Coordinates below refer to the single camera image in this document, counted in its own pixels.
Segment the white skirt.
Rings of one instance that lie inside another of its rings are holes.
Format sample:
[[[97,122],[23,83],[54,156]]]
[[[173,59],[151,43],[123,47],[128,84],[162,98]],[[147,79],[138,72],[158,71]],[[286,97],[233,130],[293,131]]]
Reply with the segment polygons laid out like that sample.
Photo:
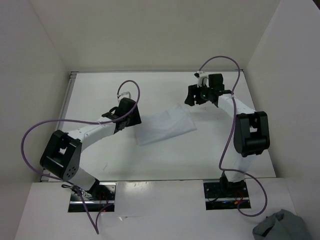
[[[197,129],[190,111],[181,104],[152,115],[141,116],[134,127],[136,142],[145,146],[184,135]]]

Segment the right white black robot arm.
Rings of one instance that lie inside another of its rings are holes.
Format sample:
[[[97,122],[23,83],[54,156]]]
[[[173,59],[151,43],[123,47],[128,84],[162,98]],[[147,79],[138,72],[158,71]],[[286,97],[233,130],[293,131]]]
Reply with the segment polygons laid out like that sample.
[[[245,105],[234,95],[233,89],[225,89],[221,73],[197,71],[194,76],[197,83],[188,86],[184,103],[192,107],[211,102],[232,118],[231,131],[218,164],[222,170],[219,191],[223,196],[229,197],[241,190],[246,172],[243,167],[222,167],[229,145],[233,142],[235,151],[242,158],[262,154],[270,147],[268,115]]]

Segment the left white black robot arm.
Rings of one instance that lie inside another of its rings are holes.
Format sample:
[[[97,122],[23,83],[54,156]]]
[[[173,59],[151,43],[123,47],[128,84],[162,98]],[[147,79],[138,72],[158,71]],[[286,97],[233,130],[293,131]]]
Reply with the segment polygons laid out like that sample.
[[[111,191],[80,168],[81,153],[94,143],[141,123],[137,102],[124,97],[118,106],[104,113],[97,124],[86,125],[70,132],[56,130],[41,156],[40,165],[64,182],[81,189],[81,193],[88,200],[99,197],[108,200],[112,197]]]

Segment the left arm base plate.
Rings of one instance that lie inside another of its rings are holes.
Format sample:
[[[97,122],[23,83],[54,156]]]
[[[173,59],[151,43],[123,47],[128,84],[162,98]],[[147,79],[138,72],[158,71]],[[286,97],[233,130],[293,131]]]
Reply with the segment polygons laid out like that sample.
[[[98,213],[100,210],[103,212],[114,212],[117,183],[101,182],[100,185],[103,186],[102,193],[96,193],[95,196],[81,189],[82,198],[88,211],[90,213]],[[80,195],[72,190],[68,204],[68,212],[84,213],[85,211]]]

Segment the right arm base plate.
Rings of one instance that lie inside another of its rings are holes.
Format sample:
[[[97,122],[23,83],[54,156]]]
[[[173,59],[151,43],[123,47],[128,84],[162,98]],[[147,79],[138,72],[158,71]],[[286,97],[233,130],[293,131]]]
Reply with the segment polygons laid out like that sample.
[[[244,180],[237,182],[235,186],[228,189],[223,188],[219,180],[204,181],[204,199],[207,211],[211,210],[233,210],[250,209],[249,193]]]

